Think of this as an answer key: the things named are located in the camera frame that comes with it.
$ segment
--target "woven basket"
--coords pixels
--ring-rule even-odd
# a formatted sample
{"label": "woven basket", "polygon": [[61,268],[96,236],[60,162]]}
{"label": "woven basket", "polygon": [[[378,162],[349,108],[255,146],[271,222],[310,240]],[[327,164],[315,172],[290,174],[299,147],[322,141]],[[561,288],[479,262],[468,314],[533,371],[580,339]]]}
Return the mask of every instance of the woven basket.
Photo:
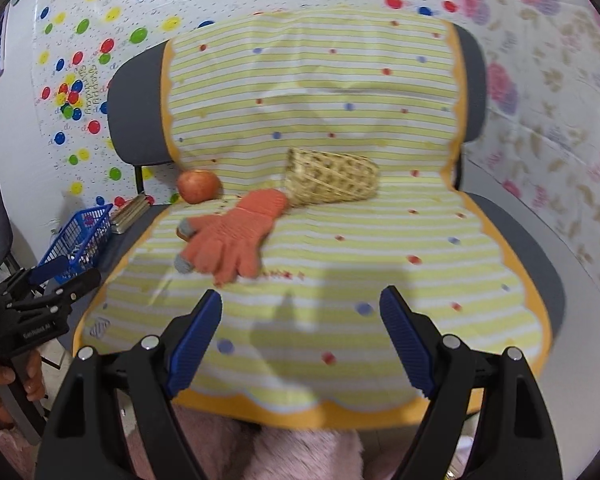
{"label": "woven basket", "polygon": [[364,156],[290,148],[285,188],[292,206],[364,200],[376,194],[378,167]]}

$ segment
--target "blue dot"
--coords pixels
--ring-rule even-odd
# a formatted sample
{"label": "blue dot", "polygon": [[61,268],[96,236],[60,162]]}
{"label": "blue dot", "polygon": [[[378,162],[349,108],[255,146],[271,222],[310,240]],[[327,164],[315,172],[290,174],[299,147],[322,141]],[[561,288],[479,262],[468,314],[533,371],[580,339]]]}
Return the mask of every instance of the blue dot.
{"label": "blue dot", "polygon": [[218,341],[218,351],[221,354],[232,354],[235,351],[235,347],[228,339],[221,339]]}
{"label": "blue dot", "polygon": [[359,303],[356,305],[356,312],[360,316],[371,316],[374,312],[374,308],[368,303]]}

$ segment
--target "green balloon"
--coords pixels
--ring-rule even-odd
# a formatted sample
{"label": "green balloon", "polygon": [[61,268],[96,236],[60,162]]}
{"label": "green balloon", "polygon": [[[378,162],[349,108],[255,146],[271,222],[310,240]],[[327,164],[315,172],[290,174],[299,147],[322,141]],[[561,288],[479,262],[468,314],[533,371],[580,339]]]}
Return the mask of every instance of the green balloon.
{"label": "green balloon", "polygon": [[142,43],[145,39],[146,39],[146,28],[144,27],[140,27],[140,28],[136,28],[136,30],[134,30],[131,33],[131,37],[129,38],[129,41],[131,43]]}
{"label": "green balloon", "polygon": [[75,29],[75,31],[78,34],[82,34],[84,33],[87,29],[89,28],[89,20],[87,20],[86,18],[84,18],[80,23],[78,23],[78,28]]}
{"label": "green balloon", "polygon": [[120,180],[122,178],[122,171],[118,168],[111,168],[109,170],[109,178],[111,180]]}

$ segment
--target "knit glove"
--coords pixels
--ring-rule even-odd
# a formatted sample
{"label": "knit glove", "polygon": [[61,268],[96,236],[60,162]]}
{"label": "knit glove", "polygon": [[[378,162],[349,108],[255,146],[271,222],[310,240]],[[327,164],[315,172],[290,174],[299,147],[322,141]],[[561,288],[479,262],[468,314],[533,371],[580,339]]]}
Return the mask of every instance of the knit glove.
{"label": "knit glove", "polygon": [[178,226],[178,235],[190,239],[175,258],[176,270],[213,274],[216,285],[232,282],[237,274],[256,278],[260,244],[285,208],[286,196],[281,191],[259,189],[223,215],[187,218]]}

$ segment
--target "metal bolt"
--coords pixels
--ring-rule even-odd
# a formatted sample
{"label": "metal bolt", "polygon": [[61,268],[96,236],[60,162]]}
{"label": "metal bolt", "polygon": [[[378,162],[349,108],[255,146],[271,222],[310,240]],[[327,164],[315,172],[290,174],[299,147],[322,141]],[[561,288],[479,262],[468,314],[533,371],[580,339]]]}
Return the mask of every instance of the metal bolt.
{"label": "metal bolt", "polygon": [[451,334],[447,334],[442,338],[442,344],[447,348],[451,348],[452,350],[460,348],[460,340]]}
{"label": "metal bolt", "polygon": [[507,355],[514,361],[520,361],[520,359],[522,359],[522,352],[520,351],[520,348],[516,348],[515,346],[507,349]]}
{"label": "metal bolt", "polygon": [[140,346],[145,350],[153,350],[160,344],[160,339],[157,335],[148,335],[140,342]]}
{"label": "metal bolt", "polygon": [[78,350],[78,359],[80,359],[80,361],[86,361],[91,356],[93,356],[93,348],[90,346],[85,346]]}

